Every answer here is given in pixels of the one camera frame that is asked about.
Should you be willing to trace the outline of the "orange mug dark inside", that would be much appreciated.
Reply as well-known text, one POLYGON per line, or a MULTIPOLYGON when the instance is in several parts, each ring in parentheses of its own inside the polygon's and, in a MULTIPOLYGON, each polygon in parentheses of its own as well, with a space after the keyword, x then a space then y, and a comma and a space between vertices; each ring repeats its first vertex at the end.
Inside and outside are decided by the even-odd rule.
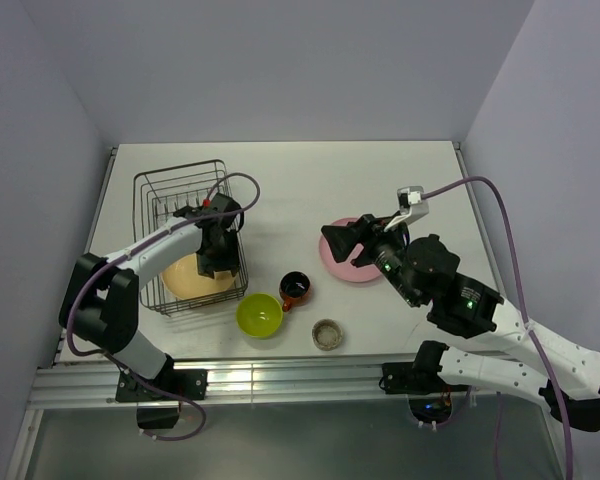
POLYGON ((285 274, 279 283, 282 310, 288 312, 294 306, 305 302, 310 296, 311 287, 311 281, 305 273, 291 271, 285 274))

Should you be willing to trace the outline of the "yellow plastic plate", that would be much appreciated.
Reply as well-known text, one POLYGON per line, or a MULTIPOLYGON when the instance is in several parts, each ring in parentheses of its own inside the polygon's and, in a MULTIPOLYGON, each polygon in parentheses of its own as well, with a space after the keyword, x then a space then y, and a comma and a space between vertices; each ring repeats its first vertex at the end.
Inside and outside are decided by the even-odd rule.
POLYGON ((235 282, 235 275, 229 270, 215 272, 213 278, 200 275, 197 259, 196 254, 187 255, 161 273, 161 280, 166 289, 179 300, 221 293, 235 282))

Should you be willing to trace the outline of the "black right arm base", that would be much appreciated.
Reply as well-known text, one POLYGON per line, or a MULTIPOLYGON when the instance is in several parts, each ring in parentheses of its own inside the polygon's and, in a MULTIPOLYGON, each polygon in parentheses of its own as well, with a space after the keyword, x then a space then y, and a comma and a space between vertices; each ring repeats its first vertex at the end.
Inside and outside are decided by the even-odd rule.
POLYGON ((466 392, 467 385, 450 385, 436 375, 413 368, 413 362, 387 362, 381 365, 379 388, 387 395, 431 395, 466 392))

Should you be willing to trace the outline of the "aluminium mounting rail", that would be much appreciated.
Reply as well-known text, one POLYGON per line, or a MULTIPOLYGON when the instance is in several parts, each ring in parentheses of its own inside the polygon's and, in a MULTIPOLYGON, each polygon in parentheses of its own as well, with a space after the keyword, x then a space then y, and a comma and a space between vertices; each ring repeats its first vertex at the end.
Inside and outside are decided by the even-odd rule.
MULTIPOLYGON (((204 407, 384 399, 381 366, 407 362, 414 354, 182 361, 177 370, 207 371, 204 407)), ((61 363, 40 369, 26 402, 29 410, 120 407, 119 371, 109 362, 61 363)))

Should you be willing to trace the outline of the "pink plastic plate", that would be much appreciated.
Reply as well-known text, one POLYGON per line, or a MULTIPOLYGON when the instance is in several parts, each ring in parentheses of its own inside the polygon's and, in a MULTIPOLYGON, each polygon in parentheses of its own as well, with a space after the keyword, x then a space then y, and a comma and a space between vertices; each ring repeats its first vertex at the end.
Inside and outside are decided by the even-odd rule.
POLYGON ((334 277, 349 283, 369 283, 381 277, 381 272, 373 265, 355 267, 352 261, 361 253, 362 246, 357 244, 348 258, 336 262, 330 245, 324 235, 319 239, 319 255, 325 269, 334 277))

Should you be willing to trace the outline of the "small speckled beige dish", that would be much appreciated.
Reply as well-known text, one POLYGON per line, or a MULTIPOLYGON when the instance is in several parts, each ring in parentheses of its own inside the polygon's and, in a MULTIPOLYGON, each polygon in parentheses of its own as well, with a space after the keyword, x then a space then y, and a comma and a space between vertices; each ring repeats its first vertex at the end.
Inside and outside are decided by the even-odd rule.
POLYGON ((311 331, 314 345, 321 351, 335 350, 342 342, 343 331, 331 319, 322 319, 314 324, 311 331))

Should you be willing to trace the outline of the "lime green bowl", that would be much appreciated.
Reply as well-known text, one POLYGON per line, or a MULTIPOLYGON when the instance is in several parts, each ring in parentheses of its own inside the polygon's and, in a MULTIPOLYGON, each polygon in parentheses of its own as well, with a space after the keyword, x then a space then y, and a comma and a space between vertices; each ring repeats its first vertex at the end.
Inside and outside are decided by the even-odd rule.
POLYGON ((236 323, 252 338, 272 336, 281 326, 284 313, 276 298, 265 293, 246 296, 236 309, 236 323))

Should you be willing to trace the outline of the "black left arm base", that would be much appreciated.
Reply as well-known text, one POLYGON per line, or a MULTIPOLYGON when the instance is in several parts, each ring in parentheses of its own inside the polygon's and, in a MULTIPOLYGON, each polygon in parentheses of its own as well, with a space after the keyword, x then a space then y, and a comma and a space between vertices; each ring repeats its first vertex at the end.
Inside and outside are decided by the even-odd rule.
MULTIPOLYGON (((205 369, 174 370, 170 379, 160 379, 157 388, 189 400, 199 401, 206 396, 208 372, 205 369)), ((118 403, 148 403, 170 401, 171 397, 146 388, 132 375, 121 373, 115 393, 118 403)))

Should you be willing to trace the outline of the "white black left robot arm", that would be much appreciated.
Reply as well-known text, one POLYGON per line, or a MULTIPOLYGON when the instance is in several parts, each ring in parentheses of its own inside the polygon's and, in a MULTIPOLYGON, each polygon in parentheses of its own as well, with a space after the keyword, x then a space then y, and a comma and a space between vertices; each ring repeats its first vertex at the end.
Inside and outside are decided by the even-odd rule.
POLYGON ((139 388, 150 398, 170 395, 175 386, 172 359, 140 331, 139 294, 189 255, 196 257, 201 278, 236 275, 240 260, 235 221, 244 221, 244 209, 217 193, 200 207, 177 210, 162 227, 124 250, 80 256, 59 313, 72 353, 107 354, 140 376, 139 388))

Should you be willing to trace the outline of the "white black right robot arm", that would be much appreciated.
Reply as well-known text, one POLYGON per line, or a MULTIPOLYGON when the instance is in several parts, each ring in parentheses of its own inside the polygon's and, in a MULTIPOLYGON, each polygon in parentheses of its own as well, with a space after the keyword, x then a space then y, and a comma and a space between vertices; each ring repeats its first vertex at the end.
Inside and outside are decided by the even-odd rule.
POLYGON ((365 215, 344 226, 324 226, 321 233, 336 262, 375 266, 408 305, 429 307, 427 319, 438 329, 507 357, 426 340, 413 361, 384 365, 386 393, 487 388, 532 402, 577 430, 600 431, 600 352, 523 320, 499 292, 459 273, 459 257, 437 235, 411 240, 405 227, 387 229, 389 221, 365 215))

